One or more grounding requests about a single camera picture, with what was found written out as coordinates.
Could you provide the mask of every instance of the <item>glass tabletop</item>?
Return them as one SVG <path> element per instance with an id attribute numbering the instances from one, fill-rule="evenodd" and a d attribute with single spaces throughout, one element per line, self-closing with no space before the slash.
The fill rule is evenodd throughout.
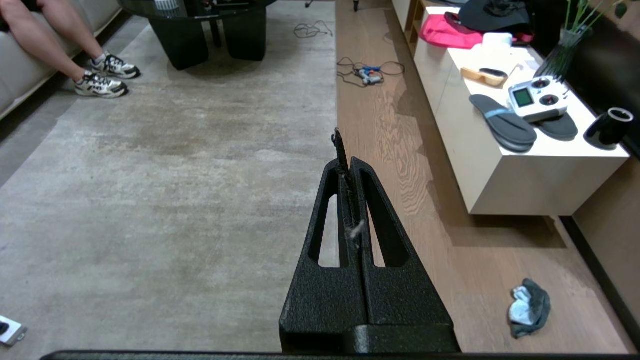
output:
<path id="1" fill-rule="evenodd" d="M 134 15 L 157 20 L 203 21 L 242 15 L 276 0 L 118 0 Z"/>

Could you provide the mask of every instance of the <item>black mug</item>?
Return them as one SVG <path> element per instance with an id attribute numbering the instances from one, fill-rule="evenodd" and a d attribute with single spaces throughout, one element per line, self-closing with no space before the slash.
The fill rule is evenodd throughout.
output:
<path id="1" fill-rule="evenodd" d="M 600 115 L 584 133 L 588 143 L 601 149 L 615 149 L 625 137 L 634 115 L 623 108 L 611 108 Z"/>

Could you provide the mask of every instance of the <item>rug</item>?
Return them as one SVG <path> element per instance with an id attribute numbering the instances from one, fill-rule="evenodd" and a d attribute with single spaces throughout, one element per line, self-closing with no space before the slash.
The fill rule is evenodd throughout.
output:
<path id="1" fill-rule="evenodd" d="M 29 327 L 1 359 L 280 351 L 278 318 L 335 158 L 335 38 L 293 34 L 317 20 L 335 31 L 334 3 L 278 1 L 264 61 L 211 49 L 182 72 L 147 26 L 118 54 L 144 73 L 127 97 L 49 100 L 74 97 L 0 188 L 0 313 Z"/>

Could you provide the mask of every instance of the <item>person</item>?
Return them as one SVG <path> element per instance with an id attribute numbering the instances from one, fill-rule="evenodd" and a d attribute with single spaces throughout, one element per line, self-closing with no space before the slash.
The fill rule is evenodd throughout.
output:
<path id="1" fill-rule="evenodd" d="M 47 27 L 31 12 L 42 12 L 60 35 L 91 56 L 91 70 L 74 63 Z M 0 31 L 10 32 L 29 54 L 62 72 L 76 83 L 76 93 L 112 99 L 127 93 L 120 79 L 140 76 L 140 70 L 109 54 L 98 44 L 87 24 L 67 0 L 0 0 Z"/>

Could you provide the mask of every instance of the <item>white sneaker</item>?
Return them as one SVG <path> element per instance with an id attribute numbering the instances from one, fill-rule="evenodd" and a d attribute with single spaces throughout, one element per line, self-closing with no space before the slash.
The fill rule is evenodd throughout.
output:
<path id="1" fill-rule="evenodd" d="M 85 71 L 80 83 L 76 83 L 76 93 L 82 96 L 96 96 L 114 99 L 128 92 L 127 85 L 102 75 Z"/>
<path id="2" fill-rule="evenodd" d="M 133 79 L 141 74 L 136 66 L 124 62 L 123 59 L 115 55 L 109 54 L 108 51 L 104 52 L 104 59 L 102 59 L 102 61 L 96 63 L 92 60 L 91 66 L 96 72 L 120 79 Z"/>

